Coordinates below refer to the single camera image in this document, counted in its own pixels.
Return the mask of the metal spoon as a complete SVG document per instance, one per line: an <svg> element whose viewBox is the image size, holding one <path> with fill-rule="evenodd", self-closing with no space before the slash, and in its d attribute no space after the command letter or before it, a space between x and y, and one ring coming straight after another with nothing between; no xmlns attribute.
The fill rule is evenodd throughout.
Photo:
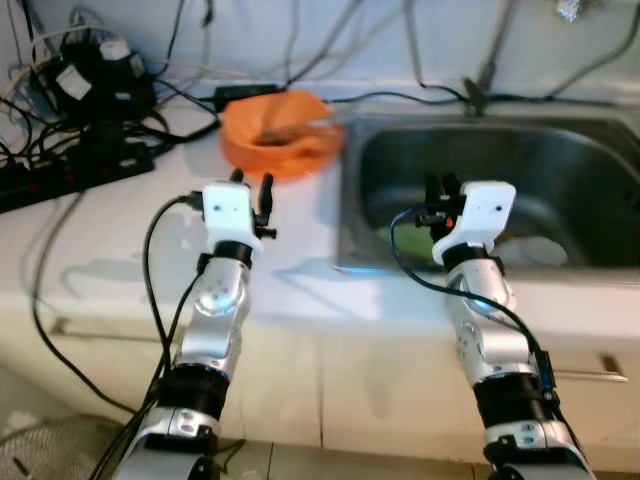
<svg viewBox="0 0 640 480"><path fill-rule="evenodd" d="M308 136L329 134L333 128L333 120L329 116L324 116L324 118L310 120L310 122L266 128L255 138L255 143L262 146L289 145L289 143L300 141Z"/></svg>

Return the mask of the chrome gooseneck faucet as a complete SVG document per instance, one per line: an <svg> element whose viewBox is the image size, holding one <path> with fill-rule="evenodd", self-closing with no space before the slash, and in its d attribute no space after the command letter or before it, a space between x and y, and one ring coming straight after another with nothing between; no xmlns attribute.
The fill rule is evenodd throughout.
<svg viewBox="0 0 640 480"><path fill-rule="evenodd" d="M494 81L495 73L497 73L497 64L506 38L509 33L512 19L515 18L516 3L518 0L502 0L500 1L499 20L497 27L494 29L494 36L490 41L488 52L486 52L485 60L481 63L480 72L476 79L463 77L462 83L465 88L466 95L463 97L463 114L468 118L480 118L485 115L486 109L490 101L497 100L499 102L550 102L556 99L559 93L567 90L580 81L581 78L588 76L590 69L580 70L559 86L554 87L552 91L540 97L529 97L515 95L515 93L493 93L490 91Z"/></svg>

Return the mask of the black power brick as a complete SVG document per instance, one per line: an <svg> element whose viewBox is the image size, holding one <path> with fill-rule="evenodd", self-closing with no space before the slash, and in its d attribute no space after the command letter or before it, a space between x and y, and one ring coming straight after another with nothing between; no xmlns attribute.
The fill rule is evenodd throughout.
<svg viewBox="0 0 640 480"><path fill-rule="evenodd" d="M210 104L221 113L230 102L252 99L252 97L283 92L279 84L228 84L212 91Z"/></svg>

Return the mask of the orange plastic bowl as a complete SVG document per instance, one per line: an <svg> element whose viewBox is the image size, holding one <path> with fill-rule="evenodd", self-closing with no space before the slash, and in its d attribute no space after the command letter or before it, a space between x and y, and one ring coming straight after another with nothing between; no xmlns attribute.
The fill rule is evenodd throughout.
<svg viewBox="0 0 640 480"><path fill-rule="evenodd" d="M324 116L329 116L334 122L334 128L329 134L308 136L283 146L262 146L255 143L255 138L266 128L310 122ZM319 96L308 91L270 93L230 102L221 115L220 146L224 157L232 151L301 151L316 148L333 151L337 159L344 142L346 133L343 125L335 122L334 111Z"/></svg>

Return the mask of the green plate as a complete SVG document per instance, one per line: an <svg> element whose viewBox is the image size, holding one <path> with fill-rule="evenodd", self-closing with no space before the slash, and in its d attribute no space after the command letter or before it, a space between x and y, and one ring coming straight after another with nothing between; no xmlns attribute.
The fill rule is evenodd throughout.
<svg viewBox="0 0 640 480"><path fill-rule="evenodd" d="M436 265L433 257L434 239L429 229L399 225L396 229L385 227L380 230L380 238L384 242L389 244L392 236L396 237L397 250L407 262Z"/></svg>

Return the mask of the stainless steel sink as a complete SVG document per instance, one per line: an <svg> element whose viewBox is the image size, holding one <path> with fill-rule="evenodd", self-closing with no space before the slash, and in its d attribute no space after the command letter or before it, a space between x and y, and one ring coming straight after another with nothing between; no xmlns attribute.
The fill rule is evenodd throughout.
<svg viewBox="0 0 640 480"><path fill-rule="evenodd" d="M346 273L396 271L380 230L425 200L425 175L452 174L516 188L499 242L544 236L570 256L561 268L504 264L509 278L636 284L639 168L636 134L607 116L356 116L340 160L335 266Z"/></svg>

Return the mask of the black power strip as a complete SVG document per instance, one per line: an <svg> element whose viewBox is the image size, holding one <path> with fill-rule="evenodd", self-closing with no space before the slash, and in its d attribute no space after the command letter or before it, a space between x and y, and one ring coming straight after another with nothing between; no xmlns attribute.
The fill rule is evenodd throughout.
<svg viewBox="0 0 640 480"><path fill-rule="evenodd" d="M155 148L133 142L76 146L31 163L0 166L0 214L152 172L156 156Z"/></svg>

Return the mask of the white plate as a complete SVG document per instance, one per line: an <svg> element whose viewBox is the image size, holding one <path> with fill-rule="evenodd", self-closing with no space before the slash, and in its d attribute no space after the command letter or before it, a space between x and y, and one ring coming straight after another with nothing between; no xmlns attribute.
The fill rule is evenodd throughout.
<svg viewBox="0 0 640 480"><path fill-rule="evenodd" d="M561 268L570 260L561 244L544 236L506 237L495 244L494 255L512 268Z"/></svg>

